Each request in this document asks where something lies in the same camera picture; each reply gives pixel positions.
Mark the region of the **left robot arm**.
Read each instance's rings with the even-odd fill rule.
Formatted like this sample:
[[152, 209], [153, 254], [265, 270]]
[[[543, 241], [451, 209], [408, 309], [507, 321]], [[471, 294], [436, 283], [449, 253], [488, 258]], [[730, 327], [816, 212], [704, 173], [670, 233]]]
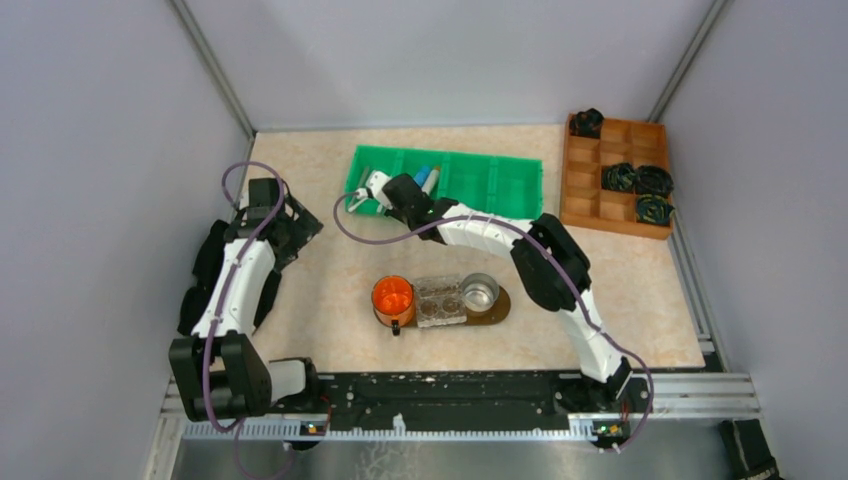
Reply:
[[217, 221], [201, 246], [168, 357], [194, 422], [307, 413], [322, 405], [311, 359], [266, 361], [252, 336], [271, 312], [285, 267], [323, 225], [272, 178], [248, 184], [248, 203]]

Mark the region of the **clear glass cup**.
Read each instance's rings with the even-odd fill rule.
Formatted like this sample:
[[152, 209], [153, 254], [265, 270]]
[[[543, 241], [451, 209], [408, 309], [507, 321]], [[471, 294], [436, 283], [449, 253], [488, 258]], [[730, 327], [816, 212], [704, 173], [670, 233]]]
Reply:
[[429, 276], [413, 279], [418, 328], [463, 325], [467, 311], [462, 300], [461, 275]]

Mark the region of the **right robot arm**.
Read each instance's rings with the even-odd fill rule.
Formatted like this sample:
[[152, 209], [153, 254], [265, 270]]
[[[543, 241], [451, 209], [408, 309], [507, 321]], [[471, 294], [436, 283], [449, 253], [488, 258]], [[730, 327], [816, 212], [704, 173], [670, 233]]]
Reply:
[[408, 174], [372, 173], [369, 196], [425, 241], [467, 247], [510, 260], [527, 296], [561, 319], [579, 360], [586, 396], [596, 404], [624, 399], [633, 368], [604, 328], [590, 261], [560, 220], [486, 214], [454, 199], [435, 200]]

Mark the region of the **orange mug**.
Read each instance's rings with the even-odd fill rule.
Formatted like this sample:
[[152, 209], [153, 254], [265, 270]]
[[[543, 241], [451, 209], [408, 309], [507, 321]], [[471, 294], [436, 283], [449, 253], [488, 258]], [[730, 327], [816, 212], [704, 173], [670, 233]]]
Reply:
[[373, 312], [377, 320], [388, 327], [393, 336], [412, 324], [416, 315], [416, 296], [413, 285], [397, 275], [379, 279], [371, 292]]

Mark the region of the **white toothpaste tube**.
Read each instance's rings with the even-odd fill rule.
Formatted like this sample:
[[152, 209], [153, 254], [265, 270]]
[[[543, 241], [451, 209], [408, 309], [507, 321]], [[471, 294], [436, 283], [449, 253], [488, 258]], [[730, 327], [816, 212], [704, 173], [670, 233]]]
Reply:
[[431, 195], [434, 192], [434, 190], [435, 190], [435, 188], [438, 184], [440, 175], [441, 175], [441, 169], [439, 167], [434, 167], [428, 173], [428, 176], [426, 177], [426, 179], [425, 179], [425, 181], [422, 185], [422, 191], [426, 195]]

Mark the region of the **green divided plastic bin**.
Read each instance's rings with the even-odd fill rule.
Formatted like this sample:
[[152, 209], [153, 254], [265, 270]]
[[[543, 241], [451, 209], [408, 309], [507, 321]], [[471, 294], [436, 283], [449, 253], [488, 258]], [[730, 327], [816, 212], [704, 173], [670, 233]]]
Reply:
[[455, 199], [476, 210], [513, 219], [534, 219], [543, 212], [542, 162], [508, 156], [359, 145], [344, 191], [358, 188], [366, 167], [369, 175], [379, 170], [393, 177], [413, 176], [423, 165], [441, 169], [433, 198]]

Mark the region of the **steel cup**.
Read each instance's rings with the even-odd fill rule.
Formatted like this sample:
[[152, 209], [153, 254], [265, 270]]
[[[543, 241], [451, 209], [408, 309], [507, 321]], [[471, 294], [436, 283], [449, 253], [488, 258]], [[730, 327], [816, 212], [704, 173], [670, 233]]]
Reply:
[[462, 280], [460, 292], [466, 310], [482, 314], [494, 307], [500, 295], [500, 286], [490, 275], [477, 272]]

